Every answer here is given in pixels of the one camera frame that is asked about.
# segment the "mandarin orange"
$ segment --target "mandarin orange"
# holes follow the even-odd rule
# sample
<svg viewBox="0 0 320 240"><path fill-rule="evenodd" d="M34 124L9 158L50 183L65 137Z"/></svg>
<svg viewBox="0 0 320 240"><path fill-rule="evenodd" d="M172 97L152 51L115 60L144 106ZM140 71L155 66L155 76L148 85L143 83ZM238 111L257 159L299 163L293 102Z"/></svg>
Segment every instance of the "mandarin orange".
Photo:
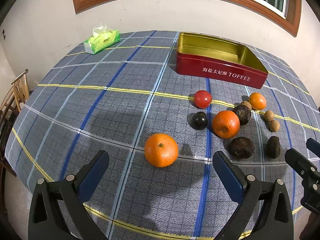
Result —
<svg viewBox="0 0 320 240"><path fill-rule="evenodd" d="M248 101L255 110L262 110L267 106L265 97L260 93L252 93Z"/></svg>
<svg viewBox="0 0 320 240"><path fill-rule="evenodd" d="M225 110L215 115L212 120L212 128L219 137L229 139L239 132L240 121L234 112Z"/></svg>
<svg viewBox="0 0 320 240"><path fill-rule="evenodd" d="M146 141L144 155L151 165L166 167L177 159L178 145L171 136L155 133Z"/></svg>

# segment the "white stripe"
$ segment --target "white stripe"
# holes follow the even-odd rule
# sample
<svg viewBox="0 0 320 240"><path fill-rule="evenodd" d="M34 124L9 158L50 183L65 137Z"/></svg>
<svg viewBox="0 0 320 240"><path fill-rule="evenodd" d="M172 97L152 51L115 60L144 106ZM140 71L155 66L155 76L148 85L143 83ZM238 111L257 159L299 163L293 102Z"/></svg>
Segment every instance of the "white stripe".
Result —
<svg viewBox="0 0 320 240"><path fill-rule="evenodd" d="M144 148L140 146L136 146L135 152L144 154ZM212 158L207 158L203 156L191 156L191 155L183 155L178 154L178 159L184 160L184 161L193 161L193 162L200 162L200 163L206 163L212 162Z"/></svg>
<svg viewBox="0 0 320 240"><path fill-rule="evenodd" d="M49 81L49 83L59 74L60 71L61 71L61 70L59 70L59 71L53 76L53 78ZM42 94L43 90L44 90L46 87L47 87L47 86L45 86L45 87L42 88L42 90L40 91L39 95L38 95L38 96L36 97L36 99L33 101L33 103L32 103L31 106L33 106L33 105L35 104L35 102L37 101L37 99L39 98L39 96ZM27 117L29 111L30 111L30 109L28 108L28 111L27 111L26 115L24 116L21 124L19 125L19 128L18 128L18 130L17 130L17 134L19 133L20 127L21 127L21 125L23 124L25 118ZM8 160L8 162L9 162L9 164L10 164L10 166L11 166L12 168L13 168L13 166L12 166L11 163L10 163L10 152L11 152L13 143L14 143L14 141L12 142L12 144L11 144L11 146L10 146L10 150L9 150L9 152L8 152L8 156L6 157L7 160Z"/></svg>
<svg viewBox="0 0 320 240"><path fill-rule="evenodd" d="M271 67L270 64L269 64L269 67L271 68L271 70L273 71L273 73L276 74L276 72L273 70L273 68ZM289 95L289 92L287 91L285 85L282 83L281 78L278 77L278 79L279 79L279 81L281 82L282 86L284 87L284 90L285 90L285 91L287 92L287 94ZM292 105L293 105L294 110L296 111L296 114L297 114L297 116L298 116L299 122L301 123L301 119L300 119L300 116L299 116L299 114L298 114L298 111L297 111L297 109L296 109L296 107L295 107L295 105L294 105L291 97L289 97L289 98L290 98L290 101L291 101L291 103L292 103ZM306 130L304 129L303 125L301 125L301 127L302 127L302 129L303 129L304 139L305 139L305 141L307 141Z"/></svg>
<svg viewBox="0 0 320 240"><path fill-rule="evenodd" d="M247 86L245 86L245 89L247 90L248 96L250 96L249 88ZM261 159L262 163L264 163L263 142L262 142L262 137L261 137L261 129L260 129L260 125L259 125L259 121L258 121L258 117L257 117L257 113L256 112L253 112L253 117L254 117L254 121L256 122L257 133L259 135L260 159ZM263 181L266 180L264 169L263 169L263 173L262 173L262 178L263 178Z"/></svg>
<svg viewBox="0 0 320 240"><path fill-rule="evenodd" d="M163 62L141 62L141 61L127 61L127 60L123 60L123 61L102 61L102 62L90 62L90 63L81 63L81 64L73 64L73 65L66 65L66 66L62 66L62 67L55 67L52 69L60 69L60 68L65 68L65 67L75 67L75 66L83 66L83 65L94 65L94 64L98 64L98 63L105 63L105 64L110 64L110 63L134 63L134 64L158 64L158 65L162 65Z"/></svg>
<svg viewBox="0 0 320 240"><path fill-rule="evenodd" d="M294 100L298 101L299 103L301 103L301 104L303 104L303 105L305 105L305 106L307 106L307 107L311 108L313 111L315 111L315 112L319 113L319 110L315 110L315 109L313 109L311 106L307 105L306 103L304 103L304 102L300 101L300 100L299 100L299 99L297 99L297 98L294 98L293 96L290 96L289 94L286 94L286 93L282 92L282 91L281 91L281 90L279 90L278 88L269 87L269 86L267 86L267 85L263 85L263 86L264 86L264 87L266 87L266 88L272 89L272 90L277 90L277 91L278 91L278 92L280 92L281 94L283 94L283 95L285 95L285 96L287 96L287 97L290 97L290 98L292 98L292 99L294 99Z"/></svg>
<svg viewBox="0 0 320 240"><path fill-rule="evenodd" d="M104 138L102 136L95 135L95 134L87 132L85 130L81 130L81 134L84 136L90 137L90 138L94 138L96 141L100 141L100 142L106 143L108 145L113 145L113 146L120 147L120 148L127 149L127 150L133 149L133 145L131 145L131 144L127 144L127 143L119 142L116 140Z"/></svg>
<svg viewBox="0 0 320 240"><path fill-rule="evenodd" d="M303 95L304 95L304 97L306 98L306 100L307 100L307 102L308 102L308 104L309 105L307 105L307 106L309 106L312 110L314 110L312 107L311 107L311 104L310 104L310 102L309 102L309 100L308 100L308 98L307 98L307 96L306 96L306 94L305 93L303 93ZM314 111L312 111L312 113L313 113L313 116L314 116L314 118L315 118L315 120L316 120L316 123L317 123L317 127L318 127L318 129L319 129L319 124L318 124L318 120L317 120L317 118L316 118L316 115L315 115L315 113L314 113Z"/></svg>
<svg viewBox="0 0 320 240"><path fill-rule="evenodd" d="M141 132L142 132L142 129L143 129L143 125L144 125L144 122L145 122L145 119L146 119L145 117L148 115L148 111L150 109L150 106L151 106L151 103L152 103L152 99L154 97L154 92L159 87L159 83L160 83L161 78L163 76L165 67L167 65L167 61L169 60L170 55L171 55L171 53L173 51L173 46L175 44L175 41L177 40L178 35L179 35L179 32L177 32L177 34L175 36L175 39L173 41L172 47L171 47L170 51L168 52L168 55L167 55L166 59L162 63L163 66L162 66L162 68L161 68L161 70L159 72L158 78L157 78L157 80L155 82L155 85L154 85L152 91L151 91L151 94L148 97L146 106L145 106L145 108L144 108L144 110L142 112L142 116L140 118L137 130L136 130L135 135L134 135L133 140L132 140L132 144L134 146L136 146L136 144L139 141L139 138L140 138L140 135L141 135ZM117 191L116 191L116 195L115 195L115 198L114 198L114 201L113 201L113 205L112 205L112 210L111 210L111 218L112 219L115 219L117 214L118 214L118 209L119 209L119 205L120 205L122 194L123 194L123 190L124 190L124 187L122 187L122 185L125 185L125 183L127 181L133 157L134 157L134 151L132 151L132 153L128 155L128 157L126 159L126 162L125 162L125 165L124 165L124 172L122 172L122 174L121 174L121 179L120 179L120 182L119 182L119 185L118 185L118 188L117 188ZM113 228L114 228L113 223L109 223L108 227L107 227L107 231L106 231L106 237L111 238L112 233L113 233Z"/></svg>
<svg viewBox="0 0 320 240"><path fill-rule="evenodd" d="M255 51L256 52L258 52L261 56L262 56L262 54L263 55L266 55L266 56L268 56L268 57L271 57L271 56L269 56L269 55L267 55L267 54L264 54L264 53L262 53L262 52L260 52L260 51L258 51L256 48L255 48ZM285 64L283 64L281 61L279 61L279 60L276 60L275 58L273 58L273 57L271 57L273 60L275 60L275 61L278 61L278 62L280 62L282 65L284 65L286 68L287 68L287 66L285 65ZM273 66L275 66L275 67L277 67L278 69L281 69L281 70L283 70L282 68L280 68L279 66L277 66L277 65L275 65L275 64L272 64L272 63L270 63L270 62L268 62L269 64L271 64L271 65L273 65ZM284 72L286 72L286 73L288 73L289 75L292 75L295 79L298 79L298 80L300 80L298 77L296 77L296 76L294 76L293 74L291 74L289 71L285 71L285 70L283 70Z"/></svg>
<svg viewBox="0 0 320 240"><path fill-rule="evenodd" d="M60 121L58 121L58 120L55 120L54 118L52 118L52 117L50 117L50 116L47 116L47 115L39 112L38 110L36 110L36 109L34 109L34 108L30 107L30 106L26 106L26 107L27 107L28 109L30 109L31 111L35 112L36 114L41 115L43 118L45 118L45 119L47 119L47 120L49 120L49 121L52 121L52 122L54 122L54 123L57 124L57 125L60 125L60 126L62 126L62 127L65 127L65 128L67 128L67 129L69 129L70 131L73 131L73 132L76 132L76 133L80 133L80 131L81 131L79 128L76 128L76 127L73 127L73 126L70 125L70 124L67 124L67 123L60 122Z"/></svg>
<svg viewBox="0 0 320 240"><path fill-rule="evenodd" d="M113 52L118 46L116 46L114 49L112 49L110 52L108 52L108 53L100 60L100 62L103 61L103 60L104 60L111 52ZM99 63L97 63L97 64L86 74L86 76L79 82L78 86L81 85L81 83L89 76L89 74L97 67L98 64L99 64ZM62 106L60 107L59 111L58 111L57 114L55 115L54 120L57 119L57 117L58 117L59 114L61 113L63 107L66 105L68 99L69 99L70 96L76 91L76 89L77 89L77 88L75 88L75 89L67 96L66 100L64 101L64 103L63 103ZM27 185L28 185L28 187L29 187L30 178L31 178L32 173L33 173L33 171L34 171L34 169L35 169L35 163L36 163L37 160L38 160L38 157L39 157L39 154L40 154L40 152L41 152L42 146L43 146L44 141L46 140L46 138L47 138L47 136L48 136L48 134L49 134L49 132L50 132L50 130L51 130L51 127L53 126L54 120L51 122L51 124L50 124L47 132L45 133L45 135L44 135L44 137L43 137L43 139L42 139L42 142L41 142L41 144L40 144L40 147L39 147L39 149L38 149L38 152L37 152L37 154L36 154L35 162L33 163L31 172L29 173L28 180L27 180Z"/></svg>

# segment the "tomato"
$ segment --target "tomato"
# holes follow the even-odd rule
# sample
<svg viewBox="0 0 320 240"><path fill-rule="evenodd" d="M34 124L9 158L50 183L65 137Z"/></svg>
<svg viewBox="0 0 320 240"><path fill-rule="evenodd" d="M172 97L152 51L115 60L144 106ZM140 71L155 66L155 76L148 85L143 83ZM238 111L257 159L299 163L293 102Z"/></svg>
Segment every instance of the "tomato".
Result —
<svg viewBox="0 0 320 240"><path fill-rule="evenodd" d="M211 104L212 96L205 90L199 90L195 93L194 100L197 107L204 109Z"/></svg>

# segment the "black plum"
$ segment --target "black plum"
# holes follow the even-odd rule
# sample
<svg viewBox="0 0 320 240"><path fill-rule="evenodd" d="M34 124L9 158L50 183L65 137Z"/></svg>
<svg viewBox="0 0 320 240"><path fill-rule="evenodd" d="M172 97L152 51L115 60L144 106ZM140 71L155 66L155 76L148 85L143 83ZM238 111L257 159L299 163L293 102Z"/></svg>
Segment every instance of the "black plum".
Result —
<svg viewBox="0 0 320 240"><path fill-rule="evenodd" d="M196 130L203 130L208 125L208 119L204 112L198 112L192 117L192 125Z"/></svg>

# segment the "plaid tablecloth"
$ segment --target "plaid tablecloth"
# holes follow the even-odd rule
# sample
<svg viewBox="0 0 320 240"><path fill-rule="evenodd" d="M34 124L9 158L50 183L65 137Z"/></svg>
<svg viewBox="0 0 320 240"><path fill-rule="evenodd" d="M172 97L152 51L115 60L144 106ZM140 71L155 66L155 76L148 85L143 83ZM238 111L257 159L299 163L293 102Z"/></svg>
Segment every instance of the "plaid tablecloth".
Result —
<svg viewBox="0 0 320 240"><path fill-rule="evenodd" d="M110 166L85 206L109 239L212 239L237 206L212 167L212 154L222 150L246 174L271 182L283 179L295 218L303 188L284 153L294 147L319 167L305 142L320 138L320 113L287 63L246 44L269 71L258 90L177 74L178 32L123 33L121 38L96 55L79 44L30 96L5 150L25 186L33 192L39 178L54 181L77 173L103 149ZM209 117L259 92L281 129L269 132L262 115L253 112L237 136L250 138L255 152L238 160L226 150L230 140L188 124L198 112L190 98L198 90L212 94ZM144 143L156 132L171 135L179 146L178 160L167 168L155 168L144 158ZM282 146L277 159L265 155L272 135ZM61 208L71 232L79 236ZM260 208L258 204L246 230L252 229Z"/></svg>

